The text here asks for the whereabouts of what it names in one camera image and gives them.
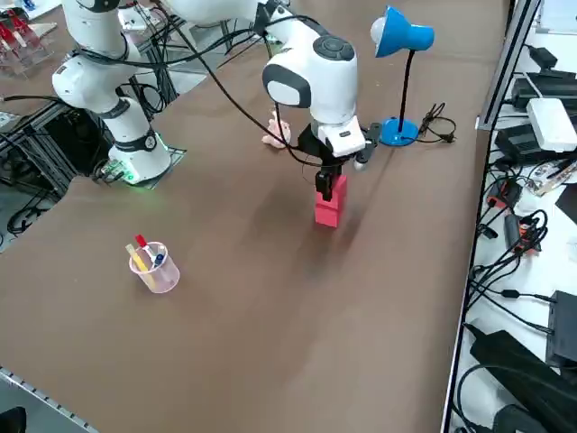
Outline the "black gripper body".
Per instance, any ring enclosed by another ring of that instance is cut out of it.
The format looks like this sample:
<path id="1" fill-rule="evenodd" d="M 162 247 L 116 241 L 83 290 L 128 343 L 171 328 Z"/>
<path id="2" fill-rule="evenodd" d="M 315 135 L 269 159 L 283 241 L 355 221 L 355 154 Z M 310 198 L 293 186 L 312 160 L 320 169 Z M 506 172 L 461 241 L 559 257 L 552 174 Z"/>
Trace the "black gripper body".
<path id="1" fill-rule="evenodd" d="M 342 168 L 346 162 L 354 158 L 359 152 L 352 152 L 344 156 L 335 157 L 332 148 L 319 140 L 313 131 L 313 125 L 308 124 L 298 137 L 298 151 L 306 155 L 301 162 L 303 166 L 317 167 L 322 172 L 335 175 L 342 173 Z"/>

